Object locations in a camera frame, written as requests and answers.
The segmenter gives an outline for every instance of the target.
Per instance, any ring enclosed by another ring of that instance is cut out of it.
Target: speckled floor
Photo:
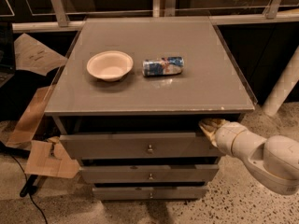
[[[286,135],[299,141],[299,103],[284,104],[273,117],[257,106],[241,122],[264,137]],[[6,142],[15,122],[0,122],[0,140]],[[26,160],[18,159],[24,166]],[[28,195],[20,198],[25,183],[18,164],[0,155],[0,222],[44,223]],[[77,175],[74,179],[38,180],[36,204],[48,223],[299,223],[299,194],[280,196],[257,183],[243,164],[224,157],[220,170],[208,184],[205,198],[194,202],[102,203],[92,196],[91,187]]]

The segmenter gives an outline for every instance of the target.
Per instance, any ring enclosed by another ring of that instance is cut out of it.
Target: drawer
[[[62,135],[72,159],[218,157],[201,133],[113,133]]]
[[[203,198],[207,191],[207,186],[175,188],[94,188],[93,195],[100,200],[188,200]]]
[[[87,183],[208,182],[218,172],[217,164],[81,167]]]

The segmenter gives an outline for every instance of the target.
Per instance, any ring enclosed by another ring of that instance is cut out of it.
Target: can
[[[182,57],[163,57],[155,60],[144,60],[142,74],[144,77],[180,74],[183,71]]]

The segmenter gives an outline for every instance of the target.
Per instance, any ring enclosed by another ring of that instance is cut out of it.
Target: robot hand
[[[237,122],[203,119],[207,138],[222,153],[237,157],[260,183],[281,195],[299,189],[299,143],[276,135],[265,139]]]

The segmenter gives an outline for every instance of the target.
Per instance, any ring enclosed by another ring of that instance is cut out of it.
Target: gray tabletop
[[[103,51],[129,54],[134,68],[121,81],[88,74]],[[184,71],[143,77],[142,62],[184,59]],[[205,17],[87,19],[50,97],[46,115],[242,113],[254,109],[211,22]]]

